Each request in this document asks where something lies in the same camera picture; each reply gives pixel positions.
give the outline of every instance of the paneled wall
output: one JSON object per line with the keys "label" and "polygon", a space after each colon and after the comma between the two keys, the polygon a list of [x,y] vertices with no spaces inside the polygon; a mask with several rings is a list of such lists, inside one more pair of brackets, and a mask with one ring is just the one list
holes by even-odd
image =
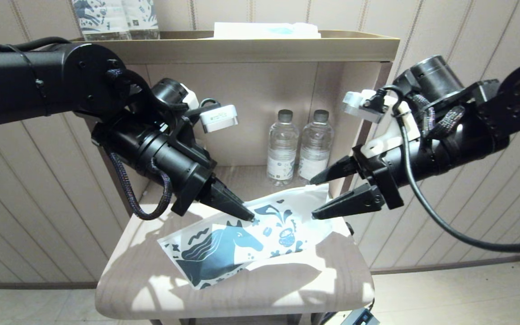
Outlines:
{"label": "paneled wall", "polygon": [[[520,65],[520,0],[155,0],[155,6],[161,30],[307,21],[399,37],[389,80],[433,54],[442,54],[465,84],[502,79]],[[80,36],[70,0],[0,0],[0,43],[52,35]],[[145,78],[182,73],[181,66],[132,68]],[[134,186],[141,193],[146,181],[136,177]],[[520,241],[520,133],[507,150],[426,179],[421,188],[458,230]],[[443,234],[410,190],[402,194],[402,208],[347,218],[373,269],[507,256]],[[83,120],[64,114],[0,125],[0,282],[97,280],[127,218]]]}

